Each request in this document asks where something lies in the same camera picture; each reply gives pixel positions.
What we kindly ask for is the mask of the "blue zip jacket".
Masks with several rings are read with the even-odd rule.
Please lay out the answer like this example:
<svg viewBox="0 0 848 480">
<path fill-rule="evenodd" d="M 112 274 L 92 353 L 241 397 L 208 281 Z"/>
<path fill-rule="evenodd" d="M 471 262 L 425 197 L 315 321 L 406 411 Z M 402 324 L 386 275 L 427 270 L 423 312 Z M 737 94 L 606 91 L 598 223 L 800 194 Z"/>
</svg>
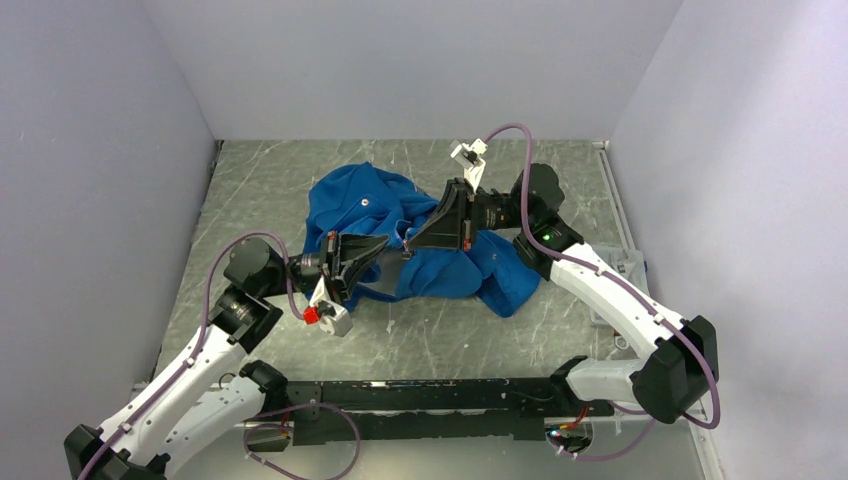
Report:
<svg viewBox="0 0 848 480">
<path fill-rule="evenodd" d="M 438 204 L 407 177 L 370 162 L 339 167 L 308 192 L 305 253 L 319 251 L 327 233 L 386 235 L 382 258 L 400 252 L 402 242 Z M 368 298 L 394 303 L 416 297 L 478 297 L 496 315 L 514 315 L 535 293 L 540 275 L 518 257 L 512 244 L 493 232 L 477 236 L 468 252 L 420 249 L 397 267 L 375 263 L 346 301 L 348 310 Z"/>
</svg>

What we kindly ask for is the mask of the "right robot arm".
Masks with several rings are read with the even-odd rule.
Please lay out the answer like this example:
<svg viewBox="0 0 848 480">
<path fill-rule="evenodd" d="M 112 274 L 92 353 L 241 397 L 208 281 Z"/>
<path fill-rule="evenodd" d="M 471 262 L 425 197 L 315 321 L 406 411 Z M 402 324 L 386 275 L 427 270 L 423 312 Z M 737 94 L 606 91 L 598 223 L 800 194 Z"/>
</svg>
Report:
<svg viewBox="0 0 848 480">
<path fill-rule="evenodd" d="M 435 211 L 404 242 L 424 248 L 470 251 L 485 230 L 519 229 L 518 258 L 544 280 L 571 292 L 598 313 L 634 350 L 634 360 L 578 356 L 551 377 L 557 411 L 574 415 L 590 401 L 629 403 L 671 424 L 709 396 L 713 428 L 720 419 L 716 330 L 702 316 L 690 319 L 661 305 L 608 265 L 558 214 L 559 178 L 547 164 L 525 168 L 508 193 L 474 189 L 465 179 L 447 182 Z"/>
</svg>

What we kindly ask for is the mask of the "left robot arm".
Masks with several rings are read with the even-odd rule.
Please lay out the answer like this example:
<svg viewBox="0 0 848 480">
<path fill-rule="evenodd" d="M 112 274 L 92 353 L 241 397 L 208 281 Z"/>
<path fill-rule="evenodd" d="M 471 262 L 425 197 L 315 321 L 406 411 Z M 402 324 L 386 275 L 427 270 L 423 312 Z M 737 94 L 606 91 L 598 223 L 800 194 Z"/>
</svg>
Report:
<svg viewBox="0 0 848 480">
<path fill-rule="evenodd" d="M 290 255 L 267 231 L 231 241 L 213 263 L 228 286 L 205 298 L 199 327 L 180 354 L 100 425 L 77 426 L 64 441 L 75 479 L 166 479 L 235 424 L 287 433 L 293 411 L 323 408 L 298 394 L 276 368 L 251 354 L 282 318 L 279 295 L 305 293 L 296 317 L 342 336 L 346 302 L 386 248 L 385 235 L 328 233 L 315 253 Z"/>
</svg>

